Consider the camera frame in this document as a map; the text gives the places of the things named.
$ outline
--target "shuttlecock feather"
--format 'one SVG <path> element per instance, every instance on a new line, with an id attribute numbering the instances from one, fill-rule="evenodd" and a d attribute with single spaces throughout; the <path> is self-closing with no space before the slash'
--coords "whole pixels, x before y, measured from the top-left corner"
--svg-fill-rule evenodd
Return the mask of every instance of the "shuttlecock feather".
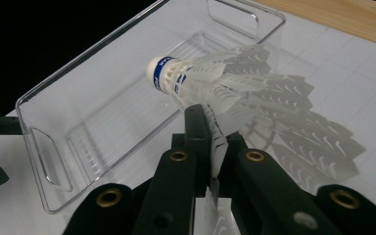
<path id="1" fill-rule="evenodd" d="M 210 125 L 212 176 L 222 165 L 225 137 L 239 131 L 251 148 L 273 157 L 308 192 L 358 174 L 364 151 L 352 133 L 310 109 L 313 87 L 302 76 L 271 72 L 261 45 L 231 48 L 190 61 L 157 57 L 149 82 L 181 110 L 201 104 Z"/>

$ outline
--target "blue stripe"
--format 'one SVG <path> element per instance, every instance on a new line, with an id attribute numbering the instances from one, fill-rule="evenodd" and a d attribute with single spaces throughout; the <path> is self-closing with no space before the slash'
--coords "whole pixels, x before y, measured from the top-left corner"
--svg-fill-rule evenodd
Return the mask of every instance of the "blue stripe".
<path id="1" fill-rule="evenodd" d="M 187 76 L 184 74 L 184 76 L 182 77 L 182 74 L 181 74 L 181 75 L 178 76 L 178 78 L 176 78 L 176 84 L 175 84 L 175 92 L 176 92 L 176 94 L 178 94 L 178 90 L 179 90 L 178 84 L 181 81 L 181 78 L 182 78 L 182 82 L 183 82 L 185 80 L 185 78 L 187 78 Z"/>
<path id="2" fill-rule="evenodd" d="M 160 75 L 161 75 L 161 71 L 162 71 L 162 68 L 165 66 L 165 64 L 172 60 L 173 58 L 172 57 L 163 57 L 160 61 L 158 61 L 158 64 L 157 66 L 155 67 L 155 71 L 154 71 L 154 84 L 155 84 L 155 87 L 162 91 L 161 89 L 161 83 L 160 83 Z"/>
<path id="3" fill-rule="evenodd" d="M 187 78 L 186 75 L 184 75 L 184 77 L 182 77 L 181 85 L 182 85 L 182 83 L 184 83 L 184 81 L 185 81 L 186 78 Z"/>

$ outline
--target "clear plastic container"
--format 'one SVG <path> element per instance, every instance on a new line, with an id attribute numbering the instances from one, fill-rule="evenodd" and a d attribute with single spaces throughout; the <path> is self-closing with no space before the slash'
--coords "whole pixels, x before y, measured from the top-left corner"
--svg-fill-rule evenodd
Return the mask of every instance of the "clear plastic container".
<path id="1" fill-rule="evenodd" d="M 276 71 L 285 17 L 243 0 L 157 1 L 24 94 L 16 105 L 44 209 L 102 182 L 151 177 L 183 116 L 145 78 L 152 58 L 193 59 L 259 43 Z"/>

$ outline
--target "white table surface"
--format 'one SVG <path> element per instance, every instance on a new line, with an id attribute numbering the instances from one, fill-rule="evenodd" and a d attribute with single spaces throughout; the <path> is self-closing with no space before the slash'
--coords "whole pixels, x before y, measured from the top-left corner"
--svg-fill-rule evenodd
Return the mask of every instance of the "white table surface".
<path id="1" fill-rule="evenodd" d="M 280 72 L 306 76 L 318 90 L 310 97 L 312 110 L 367 147 L 354 160 L 360 175 L 345 184 L 376 203 L 376 43 L 284 15 Z M 0 136 L 0 166 L 10 177 L 0 186 L 0 235 L 62 234 L 69 216 L 42 208 L 21 136 Z"/>

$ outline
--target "brass insert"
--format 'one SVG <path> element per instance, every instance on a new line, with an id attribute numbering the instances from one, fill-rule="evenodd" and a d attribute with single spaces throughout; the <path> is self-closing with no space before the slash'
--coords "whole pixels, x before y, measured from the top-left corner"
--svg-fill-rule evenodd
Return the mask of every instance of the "brass insert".
<path id="1" fill-rule="evenodd" d="M 181 162 L 188 159 L 188 154 L 182 151 L 176 151 L 171 153 L 169 157 L 174 161 Z"/>
<path id="2" fill-rule="evenodd" d="M 254 162 L 261 162 L 264 160 L 264 155 L 257 151 L 250 151 L 246 154 L 246 157 Z"/>
<path id="3" fill-rule="evenodd" d="M 103 191 L 96 199 L 97 205 L 101 208 L 109 208 L 116 205 L 121 200 L 121 192 L 119 189 L 112 188 Z"/>
<path id="4" fill-rule="evenodd" d="M 359 200 L 347 191 L 338 189 L 332 191 L 329 196 L 331 197 L 332 201 L 341 207 L 351 210 L 359 208 Z"/>

